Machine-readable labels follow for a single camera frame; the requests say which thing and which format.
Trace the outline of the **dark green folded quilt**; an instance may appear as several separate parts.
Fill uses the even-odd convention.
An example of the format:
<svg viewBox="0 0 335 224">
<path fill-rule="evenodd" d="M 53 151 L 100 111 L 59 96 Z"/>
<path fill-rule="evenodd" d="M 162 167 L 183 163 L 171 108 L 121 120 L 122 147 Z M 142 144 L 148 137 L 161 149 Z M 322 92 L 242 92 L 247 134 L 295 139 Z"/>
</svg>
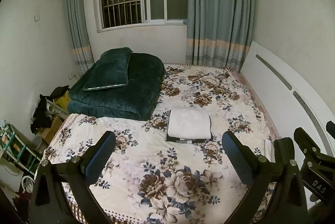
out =
<svg viewBox="0 0 335 224">
<path fill-rule="evenodd" d="M 146 53 L 133 53 L 128 65 L 128 84 L 97 91 L 84 91 L 93 65 L 70 89 L 68 112 L 87 116 L 149 120 L 157 105 L 165 75 L 163 62 Z"/>
</svg>

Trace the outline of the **left blue curtain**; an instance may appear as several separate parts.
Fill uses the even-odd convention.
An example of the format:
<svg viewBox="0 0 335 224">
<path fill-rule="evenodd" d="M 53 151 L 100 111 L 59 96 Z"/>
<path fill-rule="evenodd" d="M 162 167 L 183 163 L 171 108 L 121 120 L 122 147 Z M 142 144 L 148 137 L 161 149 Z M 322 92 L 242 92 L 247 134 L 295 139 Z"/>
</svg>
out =
<svg viewBox="0 0 335 224">
<path fill-rule="evenodd" d="M 94 64 L 86 26 L 84 0 L 65 0 L 65 16 L 74 60 L 80 75 L 84 75 Z"/>
</svg>

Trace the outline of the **green metal shelf rack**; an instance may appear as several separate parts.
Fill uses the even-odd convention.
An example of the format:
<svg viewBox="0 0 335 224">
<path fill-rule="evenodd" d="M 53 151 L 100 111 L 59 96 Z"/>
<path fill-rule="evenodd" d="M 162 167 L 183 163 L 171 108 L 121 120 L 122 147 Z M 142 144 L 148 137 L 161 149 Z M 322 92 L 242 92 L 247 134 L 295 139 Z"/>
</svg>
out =
<svg viewBox="0 0 335 224">
<path fill-rule="evenodd" d="M 3 156 L 31 175 L 35 175 L 41 162 L 41 156 L 21 140 L 13 125 L 6 120 L 1 120 L 1 157 Z"/>
</svg>

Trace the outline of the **wall power socket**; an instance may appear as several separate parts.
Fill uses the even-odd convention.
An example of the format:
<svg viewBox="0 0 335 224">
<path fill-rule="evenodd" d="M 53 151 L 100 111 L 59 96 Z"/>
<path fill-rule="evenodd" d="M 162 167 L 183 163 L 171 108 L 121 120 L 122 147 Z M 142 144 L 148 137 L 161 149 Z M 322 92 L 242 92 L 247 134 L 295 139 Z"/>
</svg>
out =
<svg viewBox="0 0 335 224">
<path fill-rule="evenodd" d="M 76 73 L 74 71 L 68 75 L 69 80 L 72 80 L 73 78 L 76 78 Z"/>
</svg>

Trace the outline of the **floral bed blanket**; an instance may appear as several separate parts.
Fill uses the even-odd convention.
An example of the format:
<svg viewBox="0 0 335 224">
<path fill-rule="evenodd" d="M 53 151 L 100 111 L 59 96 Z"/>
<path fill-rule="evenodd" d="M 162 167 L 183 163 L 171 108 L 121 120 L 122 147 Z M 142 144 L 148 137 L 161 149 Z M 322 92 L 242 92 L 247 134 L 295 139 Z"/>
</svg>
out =
<svg viewBox="0 0 335 224">
<path fill-rule="evenodd" d="M 212 139 L 165 139 L 174 107 L 204 110 Z M 247 191 L 222 147 L 231 131 L 255 155 L 272 160 L 274 135 L 253 95 L 231 69 L 166 65 L 158 104 L 147 121 L 71 114 L 44 159 L 81 156 L 106 131 L 116 147 L 90 190 L 116 223 L 224 223 Z"/>
</svg>

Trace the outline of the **cardboard box beside bed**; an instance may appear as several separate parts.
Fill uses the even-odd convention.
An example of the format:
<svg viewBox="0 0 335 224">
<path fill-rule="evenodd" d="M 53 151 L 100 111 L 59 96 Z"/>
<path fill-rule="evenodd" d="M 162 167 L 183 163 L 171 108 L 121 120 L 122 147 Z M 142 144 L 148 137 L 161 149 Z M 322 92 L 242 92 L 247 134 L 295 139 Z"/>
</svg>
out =
<svg viewBox="0 0 335 224">
<path fill-rule="evenodd" d="M 63 120 L 59 116 L 55 116 L 52 121 L 52 125 L 50 128 L 45 128 L 42 133 L 42 139 L 47 143 L 50 144 L 56 133 L 58 132 L 59 128 L 62 126 Z"/>
</svg>

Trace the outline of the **blue curtain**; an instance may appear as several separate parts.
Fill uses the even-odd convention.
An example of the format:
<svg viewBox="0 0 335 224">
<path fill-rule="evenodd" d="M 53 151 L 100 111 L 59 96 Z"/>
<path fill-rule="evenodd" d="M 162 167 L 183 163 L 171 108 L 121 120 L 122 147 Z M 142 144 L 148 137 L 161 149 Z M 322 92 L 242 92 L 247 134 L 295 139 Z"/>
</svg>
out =
<svg viewBox="0 0 335 224">
<path fill-rule="evenodd" d="M 65 16 L 74 60 L 80 75 L 84 75 L 94 64 L 86 26 L 84 0 L 65 0 Z"/>
<path fill-rule="evenodd" d="M 251 46 L 255 0 L 188 0 L 186 62 L 240 71 Z"/>
</svg>

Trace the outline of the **black clothes pile beside bed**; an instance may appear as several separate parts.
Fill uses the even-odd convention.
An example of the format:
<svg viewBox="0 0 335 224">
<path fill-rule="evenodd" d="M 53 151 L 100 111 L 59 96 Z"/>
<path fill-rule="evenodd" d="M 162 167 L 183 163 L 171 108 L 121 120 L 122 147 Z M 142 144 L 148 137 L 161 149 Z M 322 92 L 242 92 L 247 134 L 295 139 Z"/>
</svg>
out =
<svg viewBox="0 0 335 224">
<path fill-rule="evenodd" d="M 69 86 L 56 87 L 49 96 L 39 95 L 37 106 L 33 109 L 30 130 L 33 134 L 51 128 L 53 120 L 68 116 Z"/>
</svg>

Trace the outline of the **right blue curtain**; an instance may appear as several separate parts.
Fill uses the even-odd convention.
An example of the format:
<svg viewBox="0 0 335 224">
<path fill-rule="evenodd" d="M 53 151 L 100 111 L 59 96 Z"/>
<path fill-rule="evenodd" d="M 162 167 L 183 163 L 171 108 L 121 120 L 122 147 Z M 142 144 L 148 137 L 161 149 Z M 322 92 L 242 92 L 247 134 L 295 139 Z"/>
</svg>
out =
<svg viewBox="0 0 335 224">
<path fill-rule="evenodd" d="M 251 46 L 255 0 L 188 0 L 186 62 L 240 71 Z"/>
</svg>

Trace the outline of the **dark green pillow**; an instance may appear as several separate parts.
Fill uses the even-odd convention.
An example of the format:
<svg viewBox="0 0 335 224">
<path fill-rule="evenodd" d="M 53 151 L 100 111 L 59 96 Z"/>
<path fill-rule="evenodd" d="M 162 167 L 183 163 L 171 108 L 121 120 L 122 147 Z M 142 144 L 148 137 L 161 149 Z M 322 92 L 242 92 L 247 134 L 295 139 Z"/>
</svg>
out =
<svg viewBox="0 0 335 224">
<path fill-rule="evenodd" d="M 128 65 L 133 51 L 128 48 L 110 49 L 97 61 L 85 83 L 84 91 L 124 87 L 128 84 Z"/>
</svg>

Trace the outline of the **white wall switch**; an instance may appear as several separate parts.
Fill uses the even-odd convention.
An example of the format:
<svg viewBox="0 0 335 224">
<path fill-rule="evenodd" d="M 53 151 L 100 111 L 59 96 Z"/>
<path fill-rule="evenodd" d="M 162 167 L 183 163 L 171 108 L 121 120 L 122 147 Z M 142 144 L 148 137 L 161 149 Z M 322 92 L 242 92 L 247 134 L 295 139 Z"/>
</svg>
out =
<svg viewBox="0 0 335 224">
<path fill-rule="evenodd" d="M 34 21 L 37 22 L 40 20 L 40 15 L 34 15 Z"/>
</svg>

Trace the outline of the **white bed headboard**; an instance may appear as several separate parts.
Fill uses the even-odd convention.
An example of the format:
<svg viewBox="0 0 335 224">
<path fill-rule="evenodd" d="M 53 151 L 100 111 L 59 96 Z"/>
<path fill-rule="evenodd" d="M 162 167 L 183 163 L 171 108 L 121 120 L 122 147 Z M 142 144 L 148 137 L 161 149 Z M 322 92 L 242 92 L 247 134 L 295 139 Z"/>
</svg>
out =
<svg viewBox="0 0 335 224">
<path fill-rule="evenodd" d="M 326 123 L 334 121 L 334 115 L 292 67 L 252 42 L 241 73 L 265 107 L 280 137 L 293 138 L 295 129 L 303 128 L 322 153 L 334 156 L 334 138 L 326 131 Z"/>
</svg>

